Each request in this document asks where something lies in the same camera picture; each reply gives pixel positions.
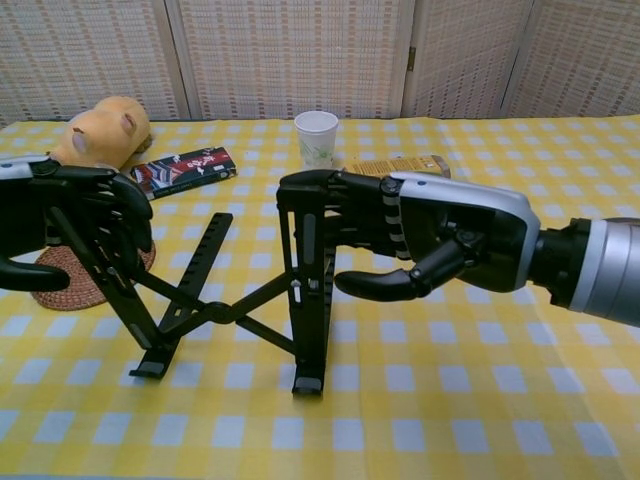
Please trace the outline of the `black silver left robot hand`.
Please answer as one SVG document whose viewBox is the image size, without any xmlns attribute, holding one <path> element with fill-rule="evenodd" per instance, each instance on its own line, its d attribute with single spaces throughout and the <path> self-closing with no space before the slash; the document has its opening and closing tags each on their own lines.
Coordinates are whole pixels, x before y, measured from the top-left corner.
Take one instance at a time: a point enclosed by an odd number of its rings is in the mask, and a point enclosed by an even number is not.
<svg viewBox="0 0 640 480">
<path fill-rule="evenodd" d="M 113 169 L 63 166 L 46 155 L 0 159 L 0 288 L 58 291 L 69 275 L 16 261 L 47 246 L 100 246 L 128 266 L 152 247 L 146 195 Z"/>
</svg>

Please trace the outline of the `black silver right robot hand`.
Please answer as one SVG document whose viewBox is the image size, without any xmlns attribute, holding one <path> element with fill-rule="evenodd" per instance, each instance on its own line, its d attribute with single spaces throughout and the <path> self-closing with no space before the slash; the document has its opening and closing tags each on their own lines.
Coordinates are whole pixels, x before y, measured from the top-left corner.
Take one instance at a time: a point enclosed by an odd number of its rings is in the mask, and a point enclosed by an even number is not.
<svg viewBox="0 0 640 480">
<path fill-rule="evenodd" d="M 540 232 L 524 195 L 434 174 L 309 170 L 283 177 L 276 198 L 281 207 L 318 215 L 327 246 L 411 262 L 387 273 L 335 276 L 340 291 L 378 302 L 422 298 L 452 279 L 491 292 L 518 290 Z"/>
</svg>

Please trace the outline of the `black folding laptop stand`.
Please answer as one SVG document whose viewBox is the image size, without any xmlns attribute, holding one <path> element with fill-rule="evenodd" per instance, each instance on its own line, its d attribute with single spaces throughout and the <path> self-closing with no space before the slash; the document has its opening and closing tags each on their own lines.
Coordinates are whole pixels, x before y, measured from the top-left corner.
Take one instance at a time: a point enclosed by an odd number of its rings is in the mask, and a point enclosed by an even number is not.
<svg viewBox="0 0 640 480">
<path fill-rule="evenodd" d="M 324 388 L 335 265 L 335 247 L 316 231 L 318 215 L 302 215 L 277 202 L 284 270 L 244 298 L 226 304 L 199 298 L 233 220 L 215 214 L 178 285 L 128 266 L 100 246 L 70 247 L 145 354 L 132 375 L 160 379 L 182 337 L 201 325 L 236 324 L 291 353 L 292 391 L 320 395 Z"/>
</svg>

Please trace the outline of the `yellow white checked tablecloth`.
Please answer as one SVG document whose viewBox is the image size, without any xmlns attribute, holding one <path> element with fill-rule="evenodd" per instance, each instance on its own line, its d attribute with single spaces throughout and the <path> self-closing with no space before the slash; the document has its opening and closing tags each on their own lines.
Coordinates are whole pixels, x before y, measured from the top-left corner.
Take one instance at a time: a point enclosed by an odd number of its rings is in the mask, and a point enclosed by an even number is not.
<svg viewBox="0 0 640 480">
<path fill-rule="evenodd" d="M 233 225 L 204 301 L 282 271 L 275 190 L 292 121 L 155 122 L 142 162 L 222 145 L 238 176 L 153 203 L 153 273 L 177 283 L 214 212 Z M 457 179 L 527 195 L 543 228 L 640 217 L 640 115 L 344 120 L 336 158 L 436 154 Z M 0 478 L 640 480 L 640 329 L 527 286 L 450 282 L 373 303 L 334 293 L 322 398 L 289 354 L 236 325 L 180 342 L 160 382 L 108 305 L 76 313 L 0 290 Z"/>
</svg>

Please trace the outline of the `orange plush toy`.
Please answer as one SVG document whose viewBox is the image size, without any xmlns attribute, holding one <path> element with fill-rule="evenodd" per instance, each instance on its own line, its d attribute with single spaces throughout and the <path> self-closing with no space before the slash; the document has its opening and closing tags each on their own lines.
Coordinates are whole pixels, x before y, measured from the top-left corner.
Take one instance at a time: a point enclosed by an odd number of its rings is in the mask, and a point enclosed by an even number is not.
<svg viewBox="0 0 640 480">
<path fill-rule="evenodd" d="M 69 120 L 47 155 L 62 165 L 120 170 L 151 143 L 142 104 L 132 97 L 110 96 Z"/>
</svg>

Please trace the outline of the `yellow label tea bottle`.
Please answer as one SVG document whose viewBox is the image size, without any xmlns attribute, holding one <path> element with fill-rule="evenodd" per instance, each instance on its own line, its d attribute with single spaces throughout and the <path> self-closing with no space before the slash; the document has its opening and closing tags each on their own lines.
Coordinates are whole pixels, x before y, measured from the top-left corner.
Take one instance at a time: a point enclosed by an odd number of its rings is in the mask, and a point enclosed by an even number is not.
<svg viewBox="0 0 640 480">
<path fill-rule="evenodd" d="M 384 177 L 394 172 L 418 172 L 451 177 L 447 162 L 438 155 L 421 157 L 395 157 L 388 160 L 352 162 L 343 167 L 348 173 Z"/>
</svg>

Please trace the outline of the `round brown woven coaster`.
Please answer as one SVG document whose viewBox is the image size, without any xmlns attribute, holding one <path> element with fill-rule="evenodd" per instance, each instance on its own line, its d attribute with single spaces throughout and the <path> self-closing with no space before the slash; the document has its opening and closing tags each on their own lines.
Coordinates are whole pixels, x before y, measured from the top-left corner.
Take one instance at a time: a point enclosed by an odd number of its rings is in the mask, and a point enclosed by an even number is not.
<svg viewBox="0 0 640 480">
<path fill-rule="evenodd" d="M 69 286 L 63 290 L 31 293 L 42 307 L 56 311 L 77 311 L 106 302 L 103 293 L 69 247 L 50 247 L 37 258 L 36 263 L 61 269 L 70 277 Z"/>
</svg>

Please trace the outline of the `black red snack packet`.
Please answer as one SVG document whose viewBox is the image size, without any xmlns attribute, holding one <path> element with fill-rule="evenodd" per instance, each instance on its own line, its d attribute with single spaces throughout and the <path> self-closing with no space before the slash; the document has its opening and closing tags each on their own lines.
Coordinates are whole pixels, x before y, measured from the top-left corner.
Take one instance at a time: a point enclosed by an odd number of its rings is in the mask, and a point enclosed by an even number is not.
<svg viewBox="0 0 640 480">
<path fill-rule="evenodd" d="M 130 175 L 149 200 L 230 179 L 235 162 L 224 147 L 209 147 L 134 166 Z"/>
</svg>

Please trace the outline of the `bamboo folding screen panel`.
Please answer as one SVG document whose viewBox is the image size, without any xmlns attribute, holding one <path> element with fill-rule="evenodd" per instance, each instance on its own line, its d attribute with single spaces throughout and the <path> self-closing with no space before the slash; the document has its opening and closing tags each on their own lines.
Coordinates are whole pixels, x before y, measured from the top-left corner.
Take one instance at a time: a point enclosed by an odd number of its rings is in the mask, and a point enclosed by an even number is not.
<svg viewBox="0 0 640 480">
<path fill-rule="evenodd" d="M 401 114 L 496 117 L 534 0 L 415 0 Z"/>
<path fill-rule="evenodd" d="M 67 120 L 130 96 L 153 120 L 191 116 L 175 0 L 0 0 L 0 127 Z"/>
<path fill-rule="evenodd" d="M 640 114 L 640 0 L 534 0 L 502 114 Z"/>
<path fill-rule="evenodd" d="M 192 120 L 401 114 L 416 0 L 163 0 Z"/>
</svg>

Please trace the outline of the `white paper cup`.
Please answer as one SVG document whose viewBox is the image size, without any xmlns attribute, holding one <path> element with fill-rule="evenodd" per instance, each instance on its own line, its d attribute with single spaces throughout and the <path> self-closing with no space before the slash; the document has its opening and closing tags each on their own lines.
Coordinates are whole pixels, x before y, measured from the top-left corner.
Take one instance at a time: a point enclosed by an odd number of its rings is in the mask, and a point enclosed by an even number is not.
<svg viewBox="0 0 640 480">
<path fill-rule="evenodd" d="M 338 125 L 336 115 L 320 110 L 305 111 L 294 118 L 300 156 L 306 169 L 334 168 Z"/>
</svg>

